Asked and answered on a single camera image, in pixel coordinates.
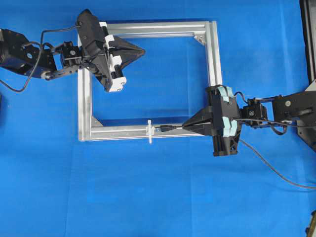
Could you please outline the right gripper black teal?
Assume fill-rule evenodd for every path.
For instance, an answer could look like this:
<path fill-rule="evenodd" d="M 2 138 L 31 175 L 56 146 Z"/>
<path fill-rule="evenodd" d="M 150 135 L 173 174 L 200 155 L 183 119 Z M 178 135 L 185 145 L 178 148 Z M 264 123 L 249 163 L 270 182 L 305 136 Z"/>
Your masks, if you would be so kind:
<path fill-rule="evenodd" d="M 212 136 L 214 156 L 236 155 L 241 133 L 241 125 L 237 122 L 240 112 L 236 97 L 232 89 L 224 85 L 210 86 L 206 92 L 209 106 L 185 121 L 182 128 L 203 136 Z"/>

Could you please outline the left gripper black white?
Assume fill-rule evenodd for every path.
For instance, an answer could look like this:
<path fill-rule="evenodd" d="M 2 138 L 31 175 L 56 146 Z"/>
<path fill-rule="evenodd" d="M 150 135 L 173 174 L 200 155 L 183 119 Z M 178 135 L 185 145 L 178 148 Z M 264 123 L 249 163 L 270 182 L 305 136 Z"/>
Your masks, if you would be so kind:
<path fill-rule="evenodd" d="M 110 52 L 115 49 L 115 56 Z M 95 66 L 96 78 L 107 92 L 118 92 L 126 84 L 126 77 L 122 75 L 121 67 L 126 67 L 146 51 L 120 37 L 105 35 L 104 49 L 96 56 L 85 56 Z"/>

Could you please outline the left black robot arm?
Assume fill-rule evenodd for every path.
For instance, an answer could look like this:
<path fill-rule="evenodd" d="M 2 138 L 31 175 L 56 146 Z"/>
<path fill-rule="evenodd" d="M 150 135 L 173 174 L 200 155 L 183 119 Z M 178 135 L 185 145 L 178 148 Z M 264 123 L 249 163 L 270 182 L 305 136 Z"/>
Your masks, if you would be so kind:
<path fill-rule="evenodd" d="M 126 84 L 123 69 L 146 52 L 128 41 L 110 35 L 107 24 L 101 24 L 105 43 L 97 55 L 65 41 L 59 46 L 29 41 L 20 33 L 1 29 L 0 66 L 27 78 L 53 80 L 81 69 L 89 70 L 107 92 L 118 92 Z"/>

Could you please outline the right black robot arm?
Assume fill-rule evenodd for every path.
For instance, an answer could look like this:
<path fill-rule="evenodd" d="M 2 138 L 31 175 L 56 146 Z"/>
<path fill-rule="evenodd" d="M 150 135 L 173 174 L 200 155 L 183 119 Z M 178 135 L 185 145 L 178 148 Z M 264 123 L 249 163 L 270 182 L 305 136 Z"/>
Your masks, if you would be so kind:
<path fill-rule="evenodd" d="M 284 135 L 297 128 L 299 137 L 316 149 L 316 92 L 306 90 L 287 96 L 253 98 L 240 108 L 228 86 L 206 88 L 208 105 L 182 124 L 182 128 L 213 139 L 214 156 L 237 154 L 242 125 L 271 128 Z"/>

